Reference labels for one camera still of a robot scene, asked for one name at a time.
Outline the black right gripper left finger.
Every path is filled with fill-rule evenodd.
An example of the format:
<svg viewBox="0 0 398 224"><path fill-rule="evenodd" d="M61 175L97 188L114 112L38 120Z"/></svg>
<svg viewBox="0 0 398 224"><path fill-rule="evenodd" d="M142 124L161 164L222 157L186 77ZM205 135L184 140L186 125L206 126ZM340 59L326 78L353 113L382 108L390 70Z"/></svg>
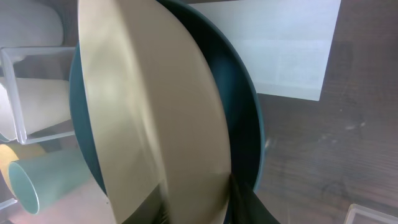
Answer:
<svg viewBox="0 0 398 224"><path fill-rule="evenodd" d="M170 224L167 189L160 182L123 224Z"/></svg>

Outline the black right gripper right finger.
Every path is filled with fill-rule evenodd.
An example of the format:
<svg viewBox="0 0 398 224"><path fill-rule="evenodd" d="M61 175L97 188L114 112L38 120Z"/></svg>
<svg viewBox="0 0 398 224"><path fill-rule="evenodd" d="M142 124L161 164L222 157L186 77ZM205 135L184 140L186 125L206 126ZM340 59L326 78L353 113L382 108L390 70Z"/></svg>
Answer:
<svg viewBox="0 0 398 224"><path fill-rule="evenodd" d="M244 182L229 176L232 224L280 224Z"/></svg>

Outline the large beige bowl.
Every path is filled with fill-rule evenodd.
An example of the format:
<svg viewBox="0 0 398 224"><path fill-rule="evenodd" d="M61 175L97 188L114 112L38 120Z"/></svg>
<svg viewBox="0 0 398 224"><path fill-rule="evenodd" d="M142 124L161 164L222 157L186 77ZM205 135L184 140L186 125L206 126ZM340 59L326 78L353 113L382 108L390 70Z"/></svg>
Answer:
<svg viewBox="0 0 398 224"><path fill-rule="evenodd" d="M228 128L189 31L157 1L81 0L78 35L93 139L116 222L159 189L170 223L223 223Z"/></svg>

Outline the dark blue bowl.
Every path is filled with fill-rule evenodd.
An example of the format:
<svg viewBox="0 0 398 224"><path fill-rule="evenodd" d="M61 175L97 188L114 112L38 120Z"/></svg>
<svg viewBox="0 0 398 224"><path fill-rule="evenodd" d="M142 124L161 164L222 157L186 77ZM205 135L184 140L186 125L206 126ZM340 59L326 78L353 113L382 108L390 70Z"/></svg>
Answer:
<svg viewBox="0 0 398 224"><path fill-rule="evenodd" d="M157 2L184 25L200 48L223 105L230 145L230 175L233 174L237 181L248 184L253 190L262 163L264 130L246 68L223 34L199 12L176 1ZM81 75L71 76L70 90L72 119L80 149L95 180L106 194L90 124L83 71ZM224 221L231 222L229 200Z"/></svg>

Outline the small white bowl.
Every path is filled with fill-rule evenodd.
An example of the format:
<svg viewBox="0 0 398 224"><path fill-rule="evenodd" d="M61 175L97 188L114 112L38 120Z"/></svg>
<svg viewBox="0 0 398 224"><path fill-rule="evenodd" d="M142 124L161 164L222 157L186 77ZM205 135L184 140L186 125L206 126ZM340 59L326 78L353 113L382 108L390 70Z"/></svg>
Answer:
<svg viewBox="0 0 398 224"><path fill-rule="evenodd" d="M1 47L46 47L63 43L54 9L35 1L1 0Z"/></svg>

